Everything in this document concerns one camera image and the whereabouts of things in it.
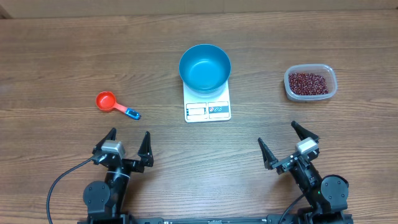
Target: blue spoon handle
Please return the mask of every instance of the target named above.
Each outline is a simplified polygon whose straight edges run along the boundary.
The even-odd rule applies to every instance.
[[[135,120],[139,120],[141,118],[141,115],[131,108],[127,108],[125,114]]]

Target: white digital scale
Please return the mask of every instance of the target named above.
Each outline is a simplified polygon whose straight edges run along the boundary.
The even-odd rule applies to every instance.
[[[201,94],[183,82],[184,114],[188,123],[231,119],[228,82],[213,93]]]

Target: red beans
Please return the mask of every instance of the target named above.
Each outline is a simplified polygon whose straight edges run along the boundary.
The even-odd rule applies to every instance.
[[[323,95],[329,93],[325,77],[314,73],[289,74],[289,85],[292,92],[297,95]]]

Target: clear plastic container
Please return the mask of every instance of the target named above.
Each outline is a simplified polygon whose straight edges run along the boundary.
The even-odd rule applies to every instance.
[[[321,75],[326,79],[326,85],[328,87],[328,94],[324,95],[297,95],[292,92],[289,85],[289,74],[291,73],[314,73]],[[325,100],[331,98],[337,91],[337,79],[335,72],[331,67],[324,64],[305,64],[305,65],[294,65],[290,67],[285,73],[285,90],[287,98],[296,102],[306,102],[315,100]]]

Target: wooden tabletop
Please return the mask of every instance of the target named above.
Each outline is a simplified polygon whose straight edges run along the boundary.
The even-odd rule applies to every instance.
[[[201,43],[231,59],[230,121],[184,121],[178,61]],[[132,175],[125,199],[136,217],[282,213],[300,191],[264,168],[256,140],[288,156],[299,141],[292,120],[321,137],[321,175],[349,181],[356,223],[397,223],[397,62],[396,10],[1,20],[0,223],[46,223],[52,182],[112,127],[128,158],[151,133],[155,164]],[[284,73],[303,63],[335,70],[331,100],[287,99]],[[98,110],[105,90],[142,119]],[[62,179],[54,223],[84,219],[83,189],[105,172],[87,164]]]

